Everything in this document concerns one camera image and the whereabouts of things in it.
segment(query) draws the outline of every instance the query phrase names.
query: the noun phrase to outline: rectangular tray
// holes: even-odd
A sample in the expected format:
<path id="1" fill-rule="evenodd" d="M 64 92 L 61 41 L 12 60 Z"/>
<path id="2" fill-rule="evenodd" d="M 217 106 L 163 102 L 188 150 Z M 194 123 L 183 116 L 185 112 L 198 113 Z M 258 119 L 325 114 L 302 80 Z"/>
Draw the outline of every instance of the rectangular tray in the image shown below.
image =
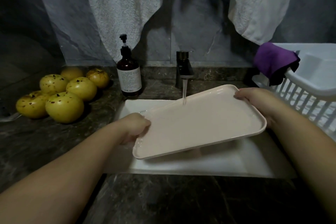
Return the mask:
<path id="1" fill-rule="evenodd" d="M 146 159 L 260 134 L 266 119 L 250 103 L 233 97 L 238 88 L 222 85 L 150 109 L 142 115 L 152 124 L 133 147 Z"/>

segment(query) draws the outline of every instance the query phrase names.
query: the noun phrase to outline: purple towel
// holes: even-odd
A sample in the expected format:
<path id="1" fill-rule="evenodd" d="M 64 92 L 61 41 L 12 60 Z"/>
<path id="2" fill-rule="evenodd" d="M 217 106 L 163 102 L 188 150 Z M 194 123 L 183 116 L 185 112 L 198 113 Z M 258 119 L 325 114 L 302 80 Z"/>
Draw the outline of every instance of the purple towel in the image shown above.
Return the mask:
<path id="1" fill-rule="evenodd" d="M 295 72 L 299 61 L 295 52 L 272 43 L 262 44 L 254 57 L 254 65 L 269 79 L 270 86 L 281 84 L 289 67 Z"/>

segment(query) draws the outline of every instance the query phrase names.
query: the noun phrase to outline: white label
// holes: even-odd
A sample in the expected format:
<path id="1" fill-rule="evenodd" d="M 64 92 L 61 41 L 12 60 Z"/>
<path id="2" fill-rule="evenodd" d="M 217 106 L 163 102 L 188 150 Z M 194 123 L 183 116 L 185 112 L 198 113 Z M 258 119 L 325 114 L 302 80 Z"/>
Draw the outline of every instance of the white label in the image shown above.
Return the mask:
<path id="1" fill-rule="evenodd" d="M 117 69 L 117 71 L 122 91 L 136 92 L 141 89 L 140 67 L 128 71 Z"/>

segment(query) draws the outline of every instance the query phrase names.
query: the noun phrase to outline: white container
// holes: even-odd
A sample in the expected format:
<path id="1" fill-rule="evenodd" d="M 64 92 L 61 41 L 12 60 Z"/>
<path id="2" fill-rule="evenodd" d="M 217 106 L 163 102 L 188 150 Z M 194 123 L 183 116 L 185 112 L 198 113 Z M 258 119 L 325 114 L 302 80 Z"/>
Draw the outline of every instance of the white container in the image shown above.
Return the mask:
<path id="1" fill-rule="evenodd" d="M 260 134 L 266 119 L 247 101 L 235 99 L 234 85 L 223 85 L 143 115 L 152 124 L 136 140 L 133 156 L 146 159 Z"/>
<path id="2" fill-rule="evenodd" d="M 300 51 L 300 65 L 291 69 L 278 86 L 270 87 L 263 74 L 252 80 L 273 91 L 280 99 L 307 116 L 327 135 L 336 140 L 336 44 L 275 44 Z"/>

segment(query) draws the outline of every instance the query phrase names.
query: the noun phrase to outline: tray rim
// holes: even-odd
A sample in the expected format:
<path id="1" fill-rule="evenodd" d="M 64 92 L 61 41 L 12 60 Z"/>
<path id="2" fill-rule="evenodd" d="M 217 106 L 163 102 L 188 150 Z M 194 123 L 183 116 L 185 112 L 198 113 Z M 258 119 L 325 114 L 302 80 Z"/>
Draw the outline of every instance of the tray rim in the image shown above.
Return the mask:
<path id="1" fill-rule="evenodd" d="M 221 86 L 218 86 L 218 87 L 215 87 L 215 88 L 212 88 L 212 89 L 209 89 L 209 90 L 205 90 L 205 91 L 202 91 L 202 92 L 199 92 L 199 93 L 196 93 L 196 94 L 193 94 L 193 95 L 190 95 L 188 96 L 187 98 L 194 98 L 194 97 L 197 97 L 197 95 L 200 95 L 200 94 L 205 94 L 207 92 L 210 92 L 210 91 L 213 91 L 213 90 L 216 90 L 216 89 L 223 89 L 224 87 L 231 87 L 233 88 L 235 91 L 238 91 L 239 89 L 235 86 L 235 85 L 232 85 L 232 84 L 224 84 L 224 85 L 221 85 Z M 167 105 L 164 105 L 164 106 L 158 106 L 158 107 L 153 107 L 151 109 L 149 109 L 148 111 L 151 111 L 151 110 L 155 110 L 155 109 L 160 109 L 162 107 L 167 107 L 169 105 L 173 105 L 176 103 L 176 101 L 182 101 L 182 98 L 180 99 L 177 99 L 175 100 L 174 102 L 172 103 L 169 103 Z M 252 134 L 246 134 L 246 135 L 241 135 L 241 136 L 237 136 L 237 137 L 232 137 L 232 138 L 229 138 L 229 139 L 224 139 L 224 140 L 221 140 L 221 141 L 217 141 L 217 142 L 213 142 L 213 143 L 207 143 L 207 144 L 202 144 L 202 145 L 198 145 L 198 146 L 191 146 L 191 147 L 188 147 L 188 148 L 185 148 L 185 149 L 180 149 L 180 150 L 176 150 L 176 151 L 170 151 L 170 152 L 166 152 L 166 153 L 162 153 L 162 154 L 157 154 L 157 155 L 152 155 L 152 156 L 147 156 L 147 157 L 140 157 L 136 154 L 136 150 L 137 150 L 137 147 L 138 147 L 138 140 L 140 140 L 141 138 L 137 138 L 136 141 L 135 141 L 135 144 L 133 146 L 133 149 L 132 149 L 132 154 L 133 156 L 136 158 L 136 159 L 150 159 L 150 158 L 156 158 L 156 157 L 160 157 L 160 156 L 164 156 L 164 155 L 168 155 L 168 154 L 174 154 L 174 153 L 178 153 L 178 152 L 182 152 L 182 151 L 187 151 L 187 150 L 191 150 L 191 149 L 197 149 L 197 148 L 201 148 L 201 147 L 205 147 L 205 146 L 209 146 L 209 145 L 214 145 L 214 144 L 219 144 L 219 143 L 223 143 L 223 142 L 229 142 L 229 141 L 232 141 L 232 140 L 237 140 L 237 139 L 240 139 L 240 138 L 244 138 L 244 137 L 250 137 L 250 136 L 256 136 L 262 132 L 265 131 L 266 129 L 266 126 L 267 126 L 267 121 L 266 121 L 266 118 L 258 111 L 257 108 L 255 108 L 251 103 L 249 103 L 247 101 L 247 99 L 243 99 L 242 101 L 245 101 L 252 109 L 253 111 L 258 114 L 259 118 L 262 120 L 262 127 L 261 129 L 259 129 L 257 132 L 255 133 L 252 133 Z"/>

